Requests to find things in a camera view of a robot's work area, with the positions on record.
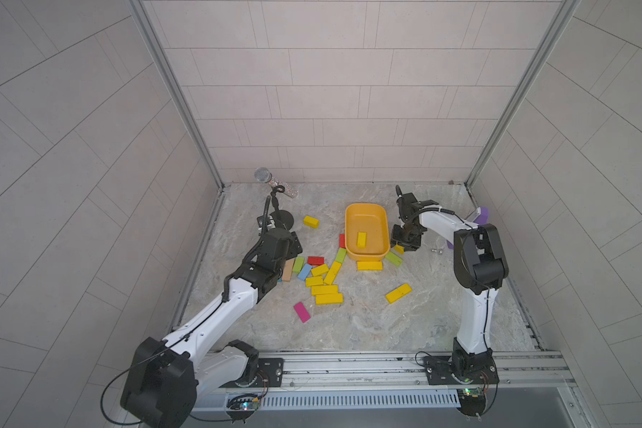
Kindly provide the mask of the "yellow plastic bin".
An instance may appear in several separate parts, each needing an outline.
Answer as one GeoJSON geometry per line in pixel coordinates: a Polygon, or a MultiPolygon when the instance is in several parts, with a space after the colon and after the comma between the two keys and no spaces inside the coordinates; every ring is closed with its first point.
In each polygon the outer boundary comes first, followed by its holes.
{"type": "Polygon", "coordinates": [[[374,203],[353,203],[345,210],[345,239],[349,257],[355,261],[380,261],[390,251],[387,212],[374,203]],[[367,245],[358,249],[359,232],[367,234],[367,245]]]}

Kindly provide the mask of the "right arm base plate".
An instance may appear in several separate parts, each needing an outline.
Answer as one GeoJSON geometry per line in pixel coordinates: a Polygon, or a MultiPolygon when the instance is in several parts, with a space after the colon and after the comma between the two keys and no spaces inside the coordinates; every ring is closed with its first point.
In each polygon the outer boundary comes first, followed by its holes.
{"type": "Polygon", "coordinates": [[[488,353],[457,354],[451,357],[423,356],[420,363],[429,385],[496,385],[497,365],[488,353]]]}

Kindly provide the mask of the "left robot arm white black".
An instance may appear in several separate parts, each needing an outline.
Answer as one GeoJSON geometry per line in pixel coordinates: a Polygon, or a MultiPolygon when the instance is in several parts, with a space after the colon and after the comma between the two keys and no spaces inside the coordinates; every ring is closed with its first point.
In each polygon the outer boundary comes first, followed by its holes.
{"type": "Polygon", "coordinates": [[[180,427],[192,415],[200,394],[235,385],[243,393],[229,399],[229,422],[246,421],[281,380],[281,363],[270,366],[259,351],[241,340],[211,354],[212,346],[271,292],[284,276],[285,265],[302,252],[292,231],[294,218],[279,208],[279,185],[267,197],[258,218],[259,239],[241,265],[224,280],[222,294],[195,317],[162,340],[149,337],[136,349],[121,407],[150,427],[180,427]]]}

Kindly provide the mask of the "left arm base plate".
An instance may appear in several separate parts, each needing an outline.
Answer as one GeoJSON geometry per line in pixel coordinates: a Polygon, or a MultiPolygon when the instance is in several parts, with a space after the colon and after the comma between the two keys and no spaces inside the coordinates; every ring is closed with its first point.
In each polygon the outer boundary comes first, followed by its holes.
{"type": "Polygon", "coordinates": [[[257,367],[248,362],[244,374],[235,381],[224,383],[220,388],[280,387],[284,372],[283,358],[259,358],[257,367]]]}

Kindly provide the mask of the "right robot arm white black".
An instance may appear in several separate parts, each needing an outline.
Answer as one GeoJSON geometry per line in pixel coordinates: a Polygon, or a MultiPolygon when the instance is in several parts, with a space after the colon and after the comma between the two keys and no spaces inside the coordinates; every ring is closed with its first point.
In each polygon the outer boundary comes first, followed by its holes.
{"type": "Polygon", "coordinates": [[[430,383],[499,383],[490,347],[490,328],[499,289],[508,277],[499,230],[487,222],[489,210],[478,207],[467,218],[433,200],[419,201],[396,188],[399,225],[392,228],[391,245],[416,251],[428,230],[444,237],[452,248],[453,271],[463,288],[461,322],[449,358],[426,353],[416,356],[430,383]]]}

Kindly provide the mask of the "yellow long diagonal block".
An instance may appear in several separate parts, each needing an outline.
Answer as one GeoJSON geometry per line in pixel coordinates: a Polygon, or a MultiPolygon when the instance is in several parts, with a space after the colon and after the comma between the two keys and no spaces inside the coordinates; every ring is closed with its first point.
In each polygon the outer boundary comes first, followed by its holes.
{"type": "Polygon", "coordinates": [[[330,267],[329,271],[326,273],[325,279],[324,279],[324,284],[325,285],[334,285],[335,284],[335,279],[337,278],[337,275],[342,268],[342,263],[335,261],[332,266],[330,267]]]}

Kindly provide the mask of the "yellow block of pair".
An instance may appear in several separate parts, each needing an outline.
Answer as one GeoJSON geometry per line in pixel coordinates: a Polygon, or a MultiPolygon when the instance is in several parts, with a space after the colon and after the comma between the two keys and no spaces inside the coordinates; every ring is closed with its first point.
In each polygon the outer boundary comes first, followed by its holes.
{"type": "Polygon", "coordinates": [[[339,287],[337,285],[314,285],[310,287],[312,296],[338,294],[339,287]]]}
{"type": "Polygon", "coordinates": [[[337,294],[319,294],[315,297],[317,305],[341,304],[343,301],[343,294],[339,292],[337,292],[337,294]]]}

